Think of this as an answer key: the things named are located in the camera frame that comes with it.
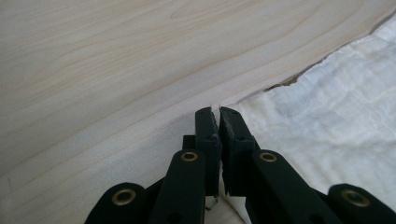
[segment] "white towel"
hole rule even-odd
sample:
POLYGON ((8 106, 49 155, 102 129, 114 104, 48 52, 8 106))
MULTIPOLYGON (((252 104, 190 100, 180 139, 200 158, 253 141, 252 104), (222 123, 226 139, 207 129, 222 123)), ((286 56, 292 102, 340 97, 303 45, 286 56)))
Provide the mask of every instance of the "white towel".
MULTIPOLYGON (((296 83, 230 107, 312 188, 348 183, 396 210, 396 16, 296 83)), ((249 222, 243 202, 230 200, 249 222)))

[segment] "black mechanical part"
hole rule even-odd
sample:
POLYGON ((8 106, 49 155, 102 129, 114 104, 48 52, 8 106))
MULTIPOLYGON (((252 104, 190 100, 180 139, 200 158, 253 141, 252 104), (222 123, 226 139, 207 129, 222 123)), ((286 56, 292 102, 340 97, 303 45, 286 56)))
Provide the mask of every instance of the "black mechanical part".
POLYGON ((327 196, 309 188, 281 155, 260 150, 237 111, 220 109, 219 133, 210 107, 195 116, 196 134, 183 137, 165 178, 147 189, 114 186, 86 223, 203 223, 205 196, 219 194, 220 157, 225 189, 247 197, 253 224, 396 223, 396 214, 364 189, 343 184, 327 196))
POLYGON ((195 113, 195 149, 205 154, 206 196, 219 196, 219 168, 221 141, 212 108, 207 107, 195 113))
POLYGON ((395 212, 365 189, 348 184, 334 185, 329 189, 328 201, 345 223, 396 223, 395 212))
POLYGON ((204 223, 204 212, 205 155, 181 150, 171 161, 148 223, 204 223))
POLYGON ((251 157, 252 184, 275 223, 342 223, 280 154, 258 150, 251 157))
POLYGON ((143 187, 118 184, 108 189, 91 210, 86 224, 139 224, 144 221, 146 192, 143 187))
POLYGON ((231 196, 246 196, 246 165, 256 141, 241 114, 227 107, 220 109, 219 133, 223 142, 221 160, 225 191, 231 196))

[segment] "wooden board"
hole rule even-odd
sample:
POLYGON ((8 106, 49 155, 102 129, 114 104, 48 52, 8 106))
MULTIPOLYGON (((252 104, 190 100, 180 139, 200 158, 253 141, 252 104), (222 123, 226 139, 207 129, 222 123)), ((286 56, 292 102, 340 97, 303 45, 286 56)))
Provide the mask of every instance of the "wooden board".
MULTIPOLYGON (((165 174, 195 110, 298 74, 395 8, 0 1, 0 223, 83 223, 111 186, 165 174)), ((207 223, 241 222, 224 201, 216 209, 207 223)))

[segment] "white cloth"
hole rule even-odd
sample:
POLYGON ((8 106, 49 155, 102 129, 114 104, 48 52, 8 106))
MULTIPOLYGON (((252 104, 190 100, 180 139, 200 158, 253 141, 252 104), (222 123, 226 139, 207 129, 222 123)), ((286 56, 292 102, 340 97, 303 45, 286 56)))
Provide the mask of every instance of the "white cloth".
MULTIPOLYGON (((352 184, 396 210, 396 16, 296 83, 230 107, 312 188, 352 184)), ((249 222, 243 203, 232 203, 249 222)))

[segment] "wood grain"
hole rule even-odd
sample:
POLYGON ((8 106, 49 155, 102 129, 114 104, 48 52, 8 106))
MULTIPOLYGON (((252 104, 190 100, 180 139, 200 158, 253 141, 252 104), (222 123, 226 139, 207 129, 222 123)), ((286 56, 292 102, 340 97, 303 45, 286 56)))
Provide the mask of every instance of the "wood grain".
MULTIPOLYGON (((161 178, 193 111, 235 103, 367 35, 367 1, 0 1, 0 222, 83 223, 161 178)), ((240 223, 227 204, 207 223, 240 223)))

